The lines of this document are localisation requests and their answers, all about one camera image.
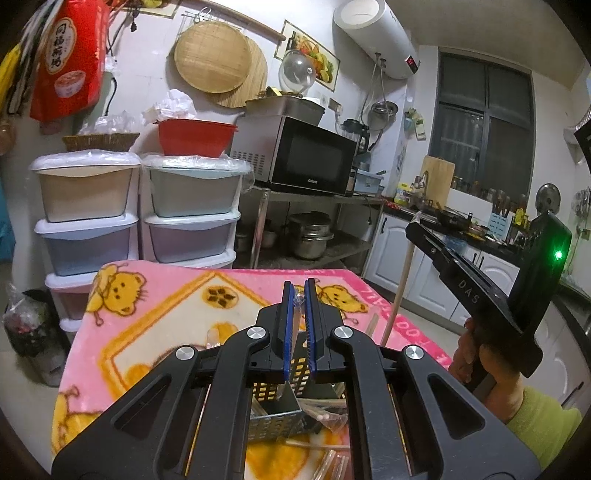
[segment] metal basket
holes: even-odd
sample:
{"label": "metal basket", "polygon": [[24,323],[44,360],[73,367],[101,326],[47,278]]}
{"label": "metal basket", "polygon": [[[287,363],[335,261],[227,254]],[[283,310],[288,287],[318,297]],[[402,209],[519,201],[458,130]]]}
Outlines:
{"label": "metal basket", "polygon": [[317,433],[322,425],[302,411],[296,397],[340,398],[332,385],[316,384],[310,377],[305,345],[306,333],[300,332],[291,360],[289,384],[253,385],[252,395],[261,403],[268,415],[251,417],[248,426],[249,442],[287,438],[300,433]]}

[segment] human hand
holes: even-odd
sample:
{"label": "human hand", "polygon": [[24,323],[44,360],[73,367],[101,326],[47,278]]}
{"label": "human hand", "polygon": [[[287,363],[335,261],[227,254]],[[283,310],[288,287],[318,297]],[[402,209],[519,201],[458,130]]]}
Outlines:
{"label": "human hand", "polygon": [[449,372],[461,383],[467,384],[472,378],[472,368],[476,358],[484,370],[495,379],[496,385],[484,401],[488,408],[500,421],[507,423],[512,419],[523,403],[523,381],[519,371],[513,369],[507,361],[488,345],[481,345],[478,351],[474,341],[474,320],[468,319],[464,325],[468,330],[457,343],[453,354],[453,362]]}

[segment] window frame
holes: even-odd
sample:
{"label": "window frame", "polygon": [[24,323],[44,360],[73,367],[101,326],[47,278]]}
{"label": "window frame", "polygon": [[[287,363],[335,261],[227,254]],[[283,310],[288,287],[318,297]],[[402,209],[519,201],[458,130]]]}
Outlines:
{"label": "window frame", "polygon": [[[476,61],[476,62],[482,63],[484,65],[484,67],[485,67],[485,111],[484,112],[477,110],[475,108],[471,108],[466,105],[458,105],[456,103],[448,103],[448,102],[442,101],[440,99],[440,93],[441,93],[440,89],[441,89],[441,84],[442,84],[442,79],[443,79],[443,58],[444,57],[455,57],[455,58],[458,58],[461,60]],[[476,175],[476,177],[479,179],[481,179],[484,175],[485,162],[483,161],[483,159],[486,158],[486,153],[488,152],[488,140],[489,140],[489,136],[490,136],[491,118],[495,118],[497,120],[504,121],[504,122],[509,123],[511,125],[515,125],[517,127],[524,128],[525,130],[530,132],[529,139],[531,141],[531,152],[532,152],[531,153],[531,173],[530,173],[530,177],[528,179],[527,191],[525,192],[525,196],[527,198],[529,198],[530,191],[531,191],[531,182],[532,182],[532,179],[534,176],[534,166],[535,166],[535,120],[536,120],[536,118],[535,118],[534,81],[533,81],[530,70],[523,69],[522,67],[519,67],[518,65],[512,66],[508,62],[500,60],[500,59],[498,61],[495,61],[495,60],[496,60],[495,58],[487,57],[485,55],[473,53],[473,52],[469,52],[469,51],[464,52],[464,51],[457,51],[457,50],[452,50],[452,49],[450,49],[450,50],[443,50],[441,48],[439,49],[439,54],[437,56],[438,65],[437,65],[437,88],[436,88],[436,95],[435,95],[435,110],[434,110],[434,115],[433,115],[433,125],[431,128],[431,138],[429,140],[428,151],[429,151],[429,155],[434,154],[433,148],[434,148],[434,144],[436,141],[435,134],[439,130],[437,128],[437,120],[438,120],[440,105],[444,105],[448,108],[453,108],[453,109],[465,111],[468,113],[476,113],[478,115],[483,116],[482,142],[480,144],[480,152],[479,152],[479,159],[478,159],[478,173]],[[529,125],[525,124],[525,122],[516,121],[516,119],[514,117],[503,115],[502,112],[491,111],[490,98],[489,98],[490,97],[489,68],[491,66],[494,68],[497,68],[497,69],[509,70],[511,73],[518,74],[518,75],[527,79],[528,84],[529,84],[528,95],[529,95],[529,100],[530,100],[530,105],[531,105]]]}

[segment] white cabinet door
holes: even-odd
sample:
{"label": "white cabinet door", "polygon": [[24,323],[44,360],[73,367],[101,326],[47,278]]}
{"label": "white cabinet door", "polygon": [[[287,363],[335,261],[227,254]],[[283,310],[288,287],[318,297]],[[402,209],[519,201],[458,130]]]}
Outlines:
{"label": "white cabinet door", "polygon": [[[462,256],[469,262],[478,265],[477,261],[480,261],[480,250],[477,250],[476,248],[471,247],[470,245],[466,245],[464,250],[462,251]],[[466,323],[466,320],[468,318],[470,318],[470,314],[464,308],[464,305],[458,303],[456,309],[452,313],[450,320],[453,323],[457,323],[458,325],[464,326],[464,323]]]}
{"label": "white cabinet door", "polygon": [[555,398],[565,407],[586,402],[586,388],[591,374],[581,350],[568,327],[562,329],[554,345],[544,351],[544,358],[525,384]]}
{"label": "white cabinet door", "polygon": [[546,352],[550,352],[564,328],[566,328],[566,322],[554,303],[550,302],[538,329],[535,331],[535,341],[538,342],[544,355]]}
{"label": "white cabinet door", "polygon": [[519,268],[491,254],[482,252],[476,266],[507,295],[515,283]]}
{"label": "white cabinet door", "polygon": [[426,255],[407,298],[447,319],[452,316],[458,304],[456,296],[439,279],[439,272]]}
{"label": "white cabinet door", "polygon": [[450,317],[450,320],[453,323],[464,326],[468,318],[470,318],[470,314],[464,308],[464,305],[458,303],[456,309],[453,311],[452,316]]}
{"label": "white cabinet door", "polygon": [[[400,218],[385,213],[381,216],[378,224],[378,236],[369,255],[365,274],[367,280],[394,293],[398,291],[408,247],[405,233],[407,225],[408,222]],[[418,248],[414,249],[413,262],[408,274],[405,293],[413,284],[423,255],[423,252]]]}

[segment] microwave door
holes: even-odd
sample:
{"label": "microwave door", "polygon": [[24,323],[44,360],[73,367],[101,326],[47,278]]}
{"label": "microwave door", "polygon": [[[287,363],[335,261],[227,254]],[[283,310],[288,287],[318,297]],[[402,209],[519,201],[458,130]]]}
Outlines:
{"label": "microwave door", "polygon": [[272,182],[344,194],[355,142],[299,120],[284,117]]}

